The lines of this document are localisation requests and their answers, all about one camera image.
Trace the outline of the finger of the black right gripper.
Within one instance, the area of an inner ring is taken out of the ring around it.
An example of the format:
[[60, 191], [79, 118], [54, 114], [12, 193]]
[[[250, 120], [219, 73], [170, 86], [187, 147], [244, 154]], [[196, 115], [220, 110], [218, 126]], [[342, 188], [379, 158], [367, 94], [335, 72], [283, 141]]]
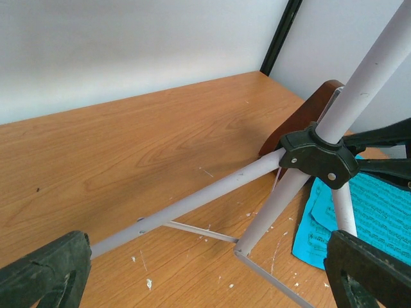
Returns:
[[410, 159], [357, 159], [359, 172], [410, 192]]
[[343, 137], [348, 148], [391, 148], [410, 144], [410, 118], [375, 130], [355, 133]]

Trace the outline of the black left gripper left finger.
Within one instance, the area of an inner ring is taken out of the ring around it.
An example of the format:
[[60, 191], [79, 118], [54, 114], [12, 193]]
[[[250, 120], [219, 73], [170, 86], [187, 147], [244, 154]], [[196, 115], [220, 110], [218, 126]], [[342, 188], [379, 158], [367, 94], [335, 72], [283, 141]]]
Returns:
[[79, 307], [90, 270], [88, 235], [69, 232], [1, 268], [1, 307]]

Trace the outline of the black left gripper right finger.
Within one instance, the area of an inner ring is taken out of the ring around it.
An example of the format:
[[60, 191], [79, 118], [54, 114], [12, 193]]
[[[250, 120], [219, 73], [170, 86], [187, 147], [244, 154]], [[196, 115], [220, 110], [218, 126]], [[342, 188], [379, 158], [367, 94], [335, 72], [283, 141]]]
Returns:
[[344, 230], [331, 233], [324, 267], [337, 307], [410, 307], [410, 266]]

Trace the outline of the blue sheet music page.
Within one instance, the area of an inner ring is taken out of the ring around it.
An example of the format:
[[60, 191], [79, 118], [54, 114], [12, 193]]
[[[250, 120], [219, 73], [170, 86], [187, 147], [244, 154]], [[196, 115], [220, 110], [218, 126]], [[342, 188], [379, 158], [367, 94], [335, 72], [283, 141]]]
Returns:
[[[410, 264], [410, 193], [363, 173], [349, 181], [357, 236], [366, 243]], [[313, 181], [292, 253], [324, 269], [327, 244], [337, 219], [331, 189]]]

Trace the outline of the white tripod music stand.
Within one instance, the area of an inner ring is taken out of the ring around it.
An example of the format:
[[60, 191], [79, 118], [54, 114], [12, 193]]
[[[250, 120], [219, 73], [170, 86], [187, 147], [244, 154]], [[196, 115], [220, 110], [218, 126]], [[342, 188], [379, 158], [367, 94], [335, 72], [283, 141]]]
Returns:
[[[341, 94], [333, 102], [327, 104], [319, 120], [308, 128], [308, 131], [316, 138], [315, 145], [321, 148], [331, 146], [331, 153], [339, 150], [343, 135], [409, 54], [410, 1], [403, 1], [350, 77]], [[305, 299], [253, 263], [248, 256], [269, 227], [309, 180], [309, 177], [313, 176], [313, 172], [309, 168], [313, 167], [317, 162], [325, 163], [322, 154], [298, 155], [291, 146], [284, 145], [239, 171], [147, 218], [140, 219], [132, 226], [93, 245], [91, 247], [91, 257], [95, 259], [158, 227], [176, 228], [221, 241], [235, 243], [234, 253], [244, 264], [251, 267], [300, 307], [309, 307], [310, 304]], [[240, 239], [175, 222], [176, 218], [280, 167], [286, 171], [284, 176], [273, 188], [263, 208], [258, 212]]]

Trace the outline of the brown wooden metronome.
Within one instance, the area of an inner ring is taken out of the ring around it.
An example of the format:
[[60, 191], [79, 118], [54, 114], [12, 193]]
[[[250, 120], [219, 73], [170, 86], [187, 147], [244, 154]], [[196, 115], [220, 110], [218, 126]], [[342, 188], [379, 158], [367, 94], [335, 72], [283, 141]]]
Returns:
[[303, 130], [317, 121], [334, 91], [344, 86], [338, 80], [325, 81], [289, 118], [276, 128], [262, 145], [259, 156], [269, 154], [277, 147], [280, 138], [287, 133]]

